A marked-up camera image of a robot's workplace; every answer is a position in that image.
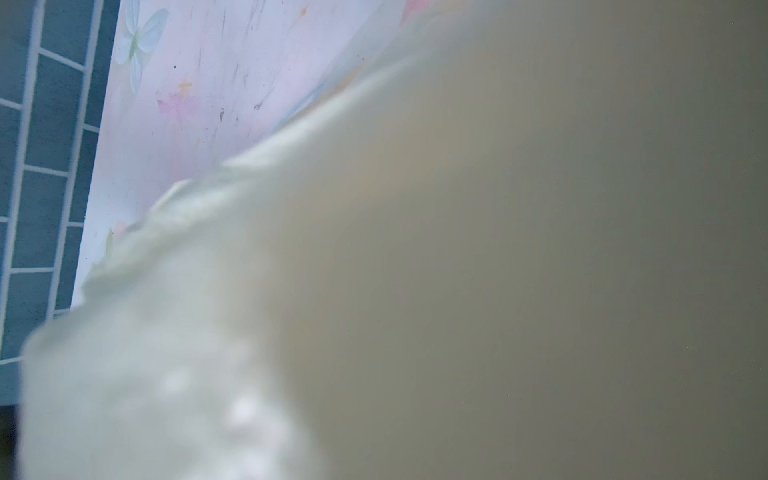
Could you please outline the yellowish plastic fruit-print bag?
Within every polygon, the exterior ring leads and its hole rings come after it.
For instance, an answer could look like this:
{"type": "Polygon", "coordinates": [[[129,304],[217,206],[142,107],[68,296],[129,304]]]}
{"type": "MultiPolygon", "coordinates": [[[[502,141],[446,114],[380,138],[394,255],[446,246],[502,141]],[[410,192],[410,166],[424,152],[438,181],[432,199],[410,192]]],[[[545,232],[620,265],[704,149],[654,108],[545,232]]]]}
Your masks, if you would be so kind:
{"type": "Polygon", "coordinates": [[[441,1],[23,348],[23,479],[763,479],[767,5],[441,1]]]}

